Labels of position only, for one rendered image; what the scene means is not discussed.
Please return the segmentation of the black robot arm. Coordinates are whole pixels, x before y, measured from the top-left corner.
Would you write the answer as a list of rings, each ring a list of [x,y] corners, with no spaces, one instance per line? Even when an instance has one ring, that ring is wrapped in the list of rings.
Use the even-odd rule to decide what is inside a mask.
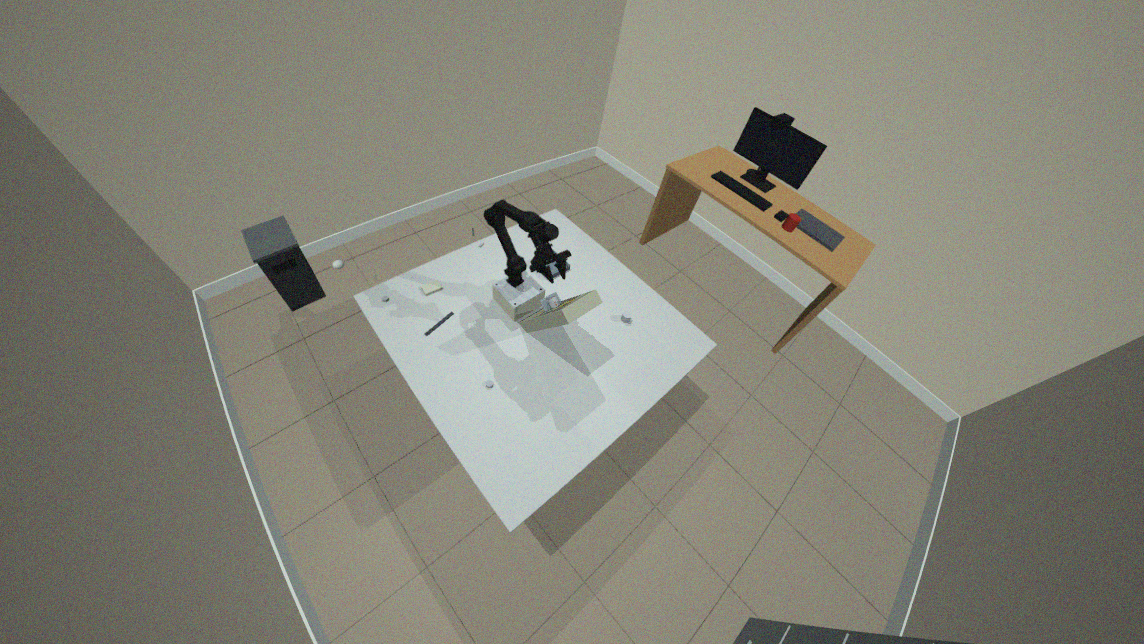
[[[531,238],[534,247],[545,245],[556,239],[559,234],[559,230],[549,221],[546,222],[537,213],[530,210],[521,210],[505,200],[493,204],[488,209],[484,210],[484,218],[488,222],[488,226],[495,229],[496,236],[505,249],[507,256],[507,268],[505,269],[505,275],[508,276],[506,283],[517,287],[522,279],[522,273],[526,270],[526,263],[522,256],[516,254],[516,249],[513,245],[510,234],[505,226],[505,216],[513,218],[519,223],[519,226],[529,232],[527,238]],[[534,257],[531,259],[530,263],[537,268],[545,264],[546,259],[551,259],[547,251],[542,248],[540,252],[534,251]],[[514,288],[515,288],[514,287]]]

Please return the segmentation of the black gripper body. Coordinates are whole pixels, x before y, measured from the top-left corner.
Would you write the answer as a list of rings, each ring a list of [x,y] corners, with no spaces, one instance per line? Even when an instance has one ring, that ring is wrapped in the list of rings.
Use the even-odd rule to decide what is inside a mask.
[[[531,272],[541,270],[547,264],[553,263],[554,261],[556,261],[556,263],[559,263],[561,261],[563,261],[565,259],[569,259],[571,256],[571,252],[569,249],[567,251],[562,251],[561,253],[556,254],[556,253],[553,252],[551,246],[553,246],[553,244],[546,243],[545,245],[541,245],[541,246],[539,246],[539,247],[535,248],[537,252],[540,252],[541,248],[543,251],[547,251],[548,254],[550,255],[551,260],[550,259],[546,259],[546,261],[547,260],[548,261],[547,262],[545,261],[545,264],[542,267],[534,268],[533,265],[530,265],[529,269],[530,269]]]

